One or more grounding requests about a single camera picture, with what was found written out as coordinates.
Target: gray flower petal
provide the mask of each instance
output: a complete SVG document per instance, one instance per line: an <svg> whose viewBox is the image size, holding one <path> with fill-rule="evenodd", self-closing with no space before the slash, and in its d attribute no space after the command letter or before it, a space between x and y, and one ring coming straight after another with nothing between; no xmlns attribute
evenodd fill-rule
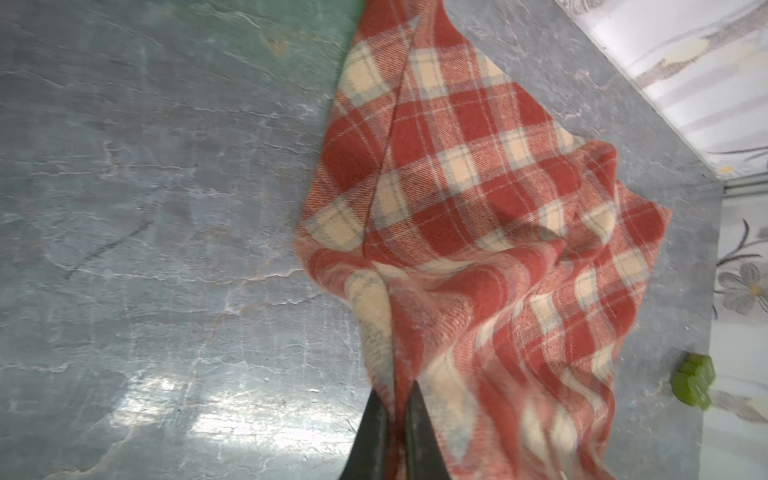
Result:
<svg viewBox="0 0 768 480"><path fill-rule="evenodd" d="M742 263L739 273L741 273L741 278L744 279L747 285L757 285L760 282L760 271L754 263Z"/></svg>
<svg viewBox="0 0 768 480"><path fill-rule="evenodd" d="M737 288L740 290L749 289L749 286L746 284L746 282L735 273L722 272L717 276L717 281L720 282L720 285L726 288Z"/></svg>
<svg viewBox="0 0 768 480"><path fill-rule="evenodd" d="M752 311L756 298L749 290L728 290L723 298L723 306L739 315L746 315Z"/></svg>

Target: red and white checkered fabric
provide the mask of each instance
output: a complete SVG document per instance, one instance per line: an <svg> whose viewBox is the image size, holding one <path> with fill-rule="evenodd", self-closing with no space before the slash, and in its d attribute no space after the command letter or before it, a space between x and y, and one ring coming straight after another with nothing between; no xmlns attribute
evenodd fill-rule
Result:
<svg viewBox="0 0 768 480"><path fill-rule="evenodd" d="M670 219L616 161L441 0L369 0L296 251L359 319L395 419L391 477L414 379L453 478L611 477L613 360Z"/></svg>

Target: plaid cloth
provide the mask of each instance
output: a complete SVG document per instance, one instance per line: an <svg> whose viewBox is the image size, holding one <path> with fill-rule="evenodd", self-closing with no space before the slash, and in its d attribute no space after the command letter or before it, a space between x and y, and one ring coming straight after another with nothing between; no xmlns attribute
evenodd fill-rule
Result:
<svg viewBox="0 0 768 480"><path fill-rule="evenodd" d="M453 478L610 478L613 361L668 210L452 26L369 0L296 232L359 319L394 434L414 379Z"/></svg>

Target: flannel fabric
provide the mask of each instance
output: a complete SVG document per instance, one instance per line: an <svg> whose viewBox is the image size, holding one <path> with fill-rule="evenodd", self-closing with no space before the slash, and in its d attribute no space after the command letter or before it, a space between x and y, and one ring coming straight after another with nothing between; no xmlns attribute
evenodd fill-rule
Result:
<svg viewBox="0 0 768 480"><path fill-rule="evenodd" d="M390 478L424 392L453 478L610 478L613 361L670 213L452 26L369 0L296 232L359 320Z"/></svg>

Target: wrinkled cloth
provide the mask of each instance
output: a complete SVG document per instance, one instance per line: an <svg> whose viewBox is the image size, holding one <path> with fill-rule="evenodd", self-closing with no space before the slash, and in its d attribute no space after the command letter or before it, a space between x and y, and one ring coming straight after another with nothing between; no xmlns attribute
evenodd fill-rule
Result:
<svg viewBox="0 0 768 480"><path fill-rule="evenodd" d="M612 366L670 219L616 163L440 0L369 0L296 251L359 320L390 478L415 379L453 478L611 478Z"/></svg>

